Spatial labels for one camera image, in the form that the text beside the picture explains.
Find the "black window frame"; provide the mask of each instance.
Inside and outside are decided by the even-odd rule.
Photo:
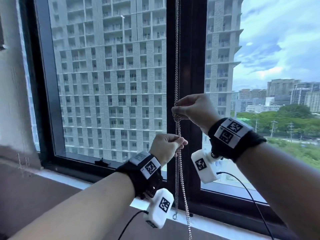
[[[26,44],[34,112],[39,136],[41,165],[48,170],[97,182],[114,172],[121,163],[108,161],[108,167],[94,165],[94,157],[73,155],[64,148],[58,83],[49,16],[48,0],[19,0],[23,36]],[[175,0],[167,0],[167,30],[175,30]],[[180,97],[203,93],[205,87],[207,0],[181,2]],[[175,133],[171,107],[174,105],[175,32],[167,32],[167,132]],[[181,121],[181,134],[189,141],[182,151],[183,174],[189,211],[240,228],[268,235],[261,216],[247,192],[237,196],[201,189],[200,179],[191,161],[191,153],[202,148],[202,132],[190,121]],[[167,180],[161,187],[175,191],[175,162],[167,164]],[[184,210],[181,187],[179,209]],[[271,207],[263,202],[259,208],[274,237],[295,239]]]

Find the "green field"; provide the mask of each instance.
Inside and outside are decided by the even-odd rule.
[[[268,143],[289,153],[297,159],[320,169],[320,146],[292,143],[282,139],[268,138]]]

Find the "black wire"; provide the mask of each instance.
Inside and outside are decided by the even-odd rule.
[[[126,224],[126,226],[124,227],[124,229],[122,230],[122,233],[120,234],[120,237],[118,238],[118,240],[120,240],[120,238],[122,237],[123,233],[125,232],[125,230],[127,229],[127,227],[129,226],[130,222],[132,222],[132,220],[139,214],[139,213],[145,213],[145,214],[149,214],[149,212],[147,212],[146,210],[140,210],[137,213],[135,213],[133,215],[133,217],[131,217],[130,221],[128,221],[128,223]]]
[[[271,239],[272,239],[272,240],[275,240],[274,237],[273,237],[273,235],[272,235],[272,233],[271,233],[271,231],[270,231],[270,229],[269,229],[269,227],[268,227],[267,224],[266,224],[266,221],[265,221],[265,219],[264,219],[264,217],[263,217],[263,215],[262,215],[262,213],[261,213],[261,211],[260,211],[260,209],[259,209],[256,201],[254,200],[254,198],[252,197],[252,195],[250,194],[250,192],[249,192],[249,190],[246,188],[246,186],[245,186],[236,176],[232,175],[231,173],[228,173],[228,172],[218,172],[217,174],[222,174],[222,173],[229,174],[229,175],[231,175],[232,177],[234,177],[235,179],[237,179],[237,180],[242,184],[242,186],[247,190],[247,192],[249,193],[252,201],[253,201],[254,204],[256,205],[256,207],[257,207],[257,209],[258,209],[258,211],[259,211],[259,213],[260,213],[260,215],[261,215],[261,218],[262,218],[262,220],[263,220],[263,222],[264,222],[264,225],[266,226],[266,229],[268,230],[268,232],[269,232],[269,234],[270,234]]]

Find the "person's right hand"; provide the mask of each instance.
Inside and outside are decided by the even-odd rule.
[[[185,96],[171,110],[173,113],[180,115],[181,119],[191,120],[206,135],[208,135],[211,126],[222,118],[206,94]]]

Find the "sky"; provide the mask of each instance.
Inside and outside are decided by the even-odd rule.
[[[320,82],[320,0],[244,0],[232,90],[272,79]]]

